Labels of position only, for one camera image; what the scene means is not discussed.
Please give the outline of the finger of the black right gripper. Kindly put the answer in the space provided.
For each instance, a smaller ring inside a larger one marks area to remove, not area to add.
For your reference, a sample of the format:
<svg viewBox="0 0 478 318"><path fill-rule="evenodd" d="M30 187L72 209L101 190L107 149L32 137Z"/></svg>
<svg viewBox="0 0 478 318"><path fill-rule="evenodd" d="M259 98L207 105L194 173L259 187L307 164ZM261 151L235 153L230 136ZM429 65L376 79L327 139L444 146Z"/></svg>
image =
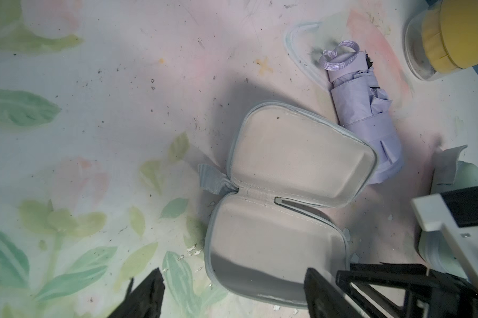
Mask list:
<svg viewBox="0 0 478 318"><path fill-rule="evenodd" d="M370 317L478 317L478 290L422 264L351 264L336 285Z"/></svg>

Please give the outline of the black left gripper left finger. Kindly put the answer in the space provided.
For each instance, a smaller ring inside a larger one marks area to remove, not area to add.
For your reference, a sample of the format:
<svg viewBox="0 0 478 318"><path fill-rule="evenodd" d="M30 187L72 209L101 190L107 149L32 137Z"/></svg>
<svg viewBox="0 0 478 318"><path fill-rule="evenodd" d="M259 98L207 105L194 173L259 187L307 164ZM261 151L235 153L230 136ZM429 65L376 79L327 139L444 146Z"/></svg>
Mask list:
<svg viewBox="0 0 478 318"><path fill-rule="evenodd" d="M123 302L108 318L159 318L165 293L162 272L153 270L134 290L134 278L130 280Z"/></svg>

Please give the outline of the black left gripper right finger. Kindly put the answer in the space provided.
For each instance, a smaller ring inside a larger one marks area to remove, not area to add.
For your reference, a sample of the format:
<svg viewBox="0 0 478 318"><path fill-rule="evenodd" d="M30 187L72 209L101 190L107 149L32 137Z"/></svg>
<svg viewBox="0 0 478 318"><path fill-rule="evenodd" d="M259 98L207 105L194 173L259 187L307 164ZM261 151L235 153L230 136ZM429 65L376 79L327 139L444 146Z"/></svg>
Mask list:
<svg viewBox="0 0 478 318"><path fill-rule="evenodd" d="M305 274L304 291L311 317L361 317L342 294L315 268Z"/></svg>

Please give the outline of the grey umbrella case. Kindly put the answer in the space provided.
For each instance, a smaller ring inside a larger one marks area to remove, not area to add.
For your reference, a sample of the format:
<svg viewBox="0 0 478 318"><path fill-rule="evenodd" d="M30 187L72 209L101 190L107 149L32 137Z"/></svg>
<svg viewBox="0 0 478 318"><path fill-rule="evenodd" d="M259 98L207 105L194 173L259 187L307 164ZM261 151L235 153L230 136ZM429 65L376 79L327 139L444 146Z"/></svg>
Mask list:
<svg viewBox="0 0 478 318"><path fill-rule="evenodd" d="M374 149L299 107L262 103L244 118L225 172L198 167L219 195L204 262L211 282L252 300L306 308L309 268L327 281L350 267L343 232L322 213L350 204L375 172Z"/></svg>

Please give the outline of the lilac umbrella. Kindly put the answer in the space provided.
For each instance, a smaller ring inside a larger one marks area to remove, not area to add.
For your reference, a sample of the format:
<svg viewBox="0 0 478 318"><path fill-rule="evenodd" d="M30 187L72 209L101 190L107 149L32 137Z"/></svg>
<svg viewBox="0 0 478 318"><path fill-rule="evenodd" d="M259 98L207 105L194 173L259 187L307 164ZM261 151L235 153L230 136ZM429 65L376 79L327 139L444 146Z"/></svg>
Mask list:
<svg viewBox="0 0 478 318"><path fill-rule="evenodd" d="M332 84L339 124L368 143L378 155L370 184L381 184L403 167L402 144L389 109L392 100L379 85L373 62L354 41L325 50L318 61Z"/></svg>

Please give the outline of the grey case front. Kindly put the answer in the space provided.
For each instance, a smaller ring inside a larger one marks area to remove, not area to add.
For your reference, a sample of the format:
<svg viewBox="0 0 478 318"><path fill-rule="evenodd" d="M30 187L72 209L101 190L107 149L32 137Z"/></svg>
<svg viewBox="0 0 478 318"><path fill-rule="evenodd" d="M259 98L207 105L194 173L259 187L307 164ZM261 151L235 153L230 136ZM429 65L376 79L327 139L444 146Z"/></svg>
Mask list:
<svg viewBox="0 0 478 318"><path fill-rule="evenodd" d="M431 194L440 194L460 229L478 226L478 167L460 160L465 145L434 155ZM423 231L418 253L431 268L462 278L467 275L441 231Z"/></svg>

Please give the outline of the yellow pen cup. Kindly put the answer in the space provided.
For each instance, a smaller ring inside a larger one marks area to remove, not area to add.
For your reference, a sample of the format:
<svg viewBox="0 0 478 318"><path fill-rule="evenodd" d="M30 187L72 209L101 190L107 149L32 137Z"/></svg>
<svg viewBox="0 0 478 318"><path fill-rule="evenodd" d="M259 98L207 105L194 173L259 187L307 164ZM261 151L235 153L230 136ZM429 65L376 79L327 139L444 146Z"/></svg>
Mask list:
<svg viewBox="0 0 478 318"><path fill-rule="evenodd" d="M420 80L478 65L478 0L429 1L404 29L404 55Z"/></svg>

